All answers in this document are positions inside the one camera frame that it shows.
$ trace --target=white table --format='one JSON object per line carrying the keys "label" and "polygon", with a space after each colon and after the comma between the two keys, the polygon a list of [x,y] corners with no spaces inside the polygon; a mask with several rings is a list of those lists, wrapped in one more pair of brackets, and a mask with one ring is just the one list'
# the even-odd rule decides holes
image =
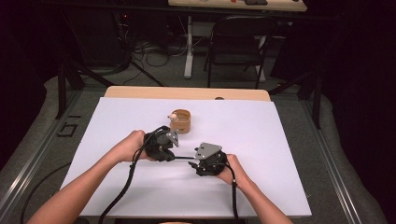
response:
{"label": "white table", "polygon": [[[216,97],[226,100],[213,100]],[[311,215],[278,114],[261,90],[110,87],[92,115],[63,186],[131,130],[151,132],[167,125],[166,116],[178,108],[191,112],[191,131],[179,135],[180,147],[172,149],[177,156],[192,157],[201,142],[221,145],[224,152],[238,156],[287,216]],[[82,216],[103,213],[124,186],[129,165],[123,162],[110,171]],[[239,190],[236,204],[240,217],[256,216]],[[231,186],[213,176],[198,176],[186,161],[139,161],[131,187],[107,215],[232,218]]]}

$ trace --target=hand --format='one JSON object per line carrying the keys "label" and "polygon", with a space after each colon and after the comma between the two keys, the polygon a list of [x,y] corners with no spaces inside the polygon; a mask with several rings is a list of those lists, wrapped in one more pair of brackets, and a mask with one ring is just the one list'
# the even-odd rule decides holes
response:
{"label": "hand", "polygon": [[[142,130],[132,131],[128,136],[111,148],[108,153],[114,155],[118,162],[132,161],[133,156],[137,155],[136,151],[143,146],[144,136],[145,132]],[[143,159],[149,159],[144,150],[139,160]]]}
{"label": "hand", "polygon": [[[234,154],[227,154],[227,160],[228,163],[230,163],[231,168],[233,168],[237,187],[241,188],[250,181],[250,178]],[[233,175],[228,167],[224,167],[224,170],[218,174],[217,177],[227,184],[231,185],[233,183]]]}

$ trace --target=forearm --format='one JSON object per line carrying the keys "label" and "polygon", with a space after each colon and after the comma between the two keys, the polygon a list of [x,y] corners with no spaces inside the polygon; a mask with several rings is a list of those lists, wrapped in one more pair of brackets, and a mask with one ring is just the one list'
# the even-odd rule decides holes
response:
{"label": "forearm", "polygon": [[107,153],[93,167],[50,198],[28,223],[73,223],[117,163],[115,156]]}
{"label": "forearm", "polygon": [[252,180],[243,180],[238,188],[245,194],[262,223],[291,223],[290,219],[262,193]]}

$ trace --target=person's right hand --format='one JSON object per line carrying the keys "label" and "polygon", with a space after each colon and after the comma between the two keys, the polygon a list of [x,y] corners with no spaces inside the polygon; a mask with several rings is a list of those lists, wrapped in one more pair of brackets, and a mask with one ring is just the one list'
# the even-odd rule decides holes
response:
{"label": "person's right hand", "polygon": [[[238,158],[234,154],[227,154],[228,163],[235,174],[237,187],[240,188],[249,181],[248,174],[245,172]],[[219,179],[222,179],[227,184],[233,183],[233,174],[228,167],[224,167],[224,170],[217,175]]]}

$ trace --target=person's left hand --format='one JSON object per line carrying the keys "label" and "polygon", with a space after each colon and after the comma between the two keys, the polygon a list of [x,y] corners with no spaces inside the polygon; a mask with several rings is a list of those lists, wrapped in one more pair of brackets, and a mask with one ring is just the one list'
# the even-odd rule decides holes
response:
{"label": "person's left hand", "polygon": [[[111,148],[110,152],[116,156],[118,162],[132,161],[134,155],[136,156],[138,153],[136,151],[143,146],[144,136],[145,132],[142,130],[132,131],[128,136]],[[143,159],[152,160],[144,150],[139,160]]]}

